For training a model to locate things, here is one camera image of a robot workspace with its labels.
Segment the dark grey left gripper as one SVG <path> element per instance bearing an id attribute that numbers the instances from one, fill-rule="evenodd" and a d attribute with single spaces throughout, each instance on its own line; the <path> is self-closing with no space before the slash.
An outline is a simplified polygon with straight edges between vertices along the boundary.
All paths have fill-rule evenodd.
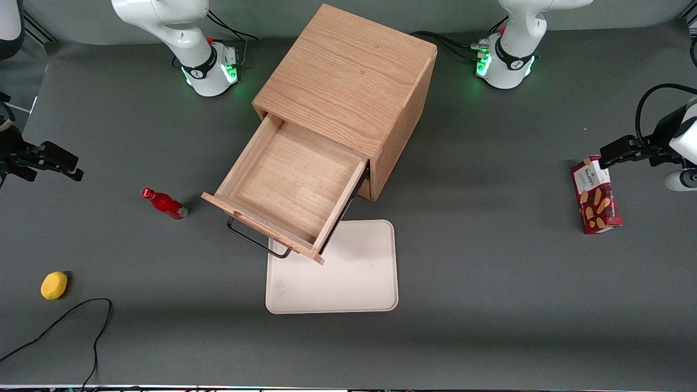
<path id="1" fill-rule="evenodd" d="M 642 105 L 639 105 L 635 112 L 635 136 L 638 141 L 635 136 L 623 136 L 600 148 L 601 169 L 609 169 L 615 164 L 634 160 L 638 156 L 638 142 L 651 166 L 659 166 L 663 163 L 684 165 L 684 158 L 669 146 L 669 142 L 682 124 L 686 106 L 682 105 L 660 119 L 654 132 L 649 136 L 645 136 L 641 130 L 642 110 Z"/>

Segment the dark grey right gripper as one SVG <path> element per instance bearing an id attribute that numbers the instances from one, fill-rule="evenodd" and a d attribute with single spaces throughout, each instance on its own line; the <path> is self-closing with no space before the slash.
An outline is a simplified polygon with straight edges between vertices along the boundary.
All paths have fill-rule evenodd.
<path id="1" fill-rule="evenodd" d="M 84 171 L 77 168 L 77 156 L 50 141 L 45 141 L 40 146 L 28 143 L 17 127 L 9 127 L 1 132 L 1 186 L 10 174 L 28 182 L 35 181 L 38 174 L 35 168 L 41 159 L 39 156 L 55 166 L 52 171 L 73 181 L 82 181 Z"/>

